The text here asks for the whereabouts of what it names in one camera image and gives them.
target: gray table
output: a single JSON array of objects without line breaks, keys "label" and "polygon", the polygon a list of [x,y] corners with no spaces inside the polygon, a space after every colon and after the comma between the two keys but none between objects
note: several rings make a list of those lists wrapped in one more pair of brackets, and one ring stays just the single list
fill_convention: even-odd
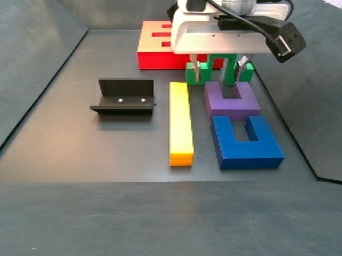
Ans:
[{"label": "gray table", "polygon": [[[193,166],[168,167],[168,83],[184,72],[140,71],[137,40],[89,32],[0,152],[1,255],[339,255],[340,186],[315,181],[256,77],[280,168],[219,171],[201,87]],[[151,120],[89,110],[104,77],[153,78]]]}]

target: red block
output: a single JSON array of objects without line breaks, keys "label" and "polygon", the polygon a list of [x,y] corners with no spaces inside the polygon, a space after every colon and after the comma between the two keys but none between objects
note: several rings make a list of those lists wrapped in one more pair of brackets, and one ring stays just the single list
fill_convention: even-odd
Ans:
[{"label": "red block", "polygon": [[[188,54],[175,54],[171,49],[169,21],[144,21],[137,45],[138,69],[185,69]],[[207,61],[207,55],[199,54],[197,60]],[[223,67],[223,59],[215,59],[213,68]]]}]

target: purple block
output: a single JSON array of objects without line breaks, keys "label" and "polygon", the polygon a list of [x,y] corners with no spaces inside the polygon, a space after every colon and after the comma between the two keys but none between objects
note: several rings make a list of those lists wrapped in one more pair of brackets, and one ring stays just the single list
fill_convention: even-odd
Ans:
[{"label": "purple block", "polygon": [[224,99],[217,82],[205,83],[205,106],[208,116],[228,116],[231,120],[247,120],[248,116],[256,116],[260,106],[247,82],[236,82],[233,98]]}]

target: yellow block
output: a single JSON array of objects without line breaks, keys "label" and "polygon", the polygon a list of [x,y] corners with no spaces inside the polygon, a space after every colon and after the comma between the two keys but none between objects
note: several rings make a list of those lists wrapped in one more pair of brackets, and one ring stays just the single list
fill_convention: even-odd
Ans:
[{"label": "yellow block", "polygon": [[187,83],[169,83],[169,166],[191,166],[192,128]]}]

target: green block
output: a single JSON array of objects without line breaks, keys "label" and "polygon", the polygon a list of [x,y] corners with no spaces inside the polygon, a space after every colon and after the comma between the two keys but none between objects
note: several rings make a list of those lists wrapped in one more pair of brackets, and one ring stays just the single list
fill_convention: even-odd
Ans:
[{"label": "green block", "polygon": [[193,70],[193,64],[191,62],[187,63],[185,70],[185,81],[188,85],[204,85],[207,81],[211,80],[211,69],[208,68],[208,63],[200,63],[200,76],[199,81],[196,82],[196,73]]},{"label": "green block", "polygon": [[239,82],[248,82],[249,83],[251,78],[252,78],[252,74],[253,74],[253,66],[252,66],[251,63],[247,63],[245,69],[240,73]]},{"label": "green block", "polygon": [[235,63],[236,63],[236,54],[209,54],[208,56],[208,67],[212,70],[213,67],[213,60],[215,59],[227,59],[228,63],[225,65],[225,72],[224,72],[224,84],[228,86],[235,85]]}]

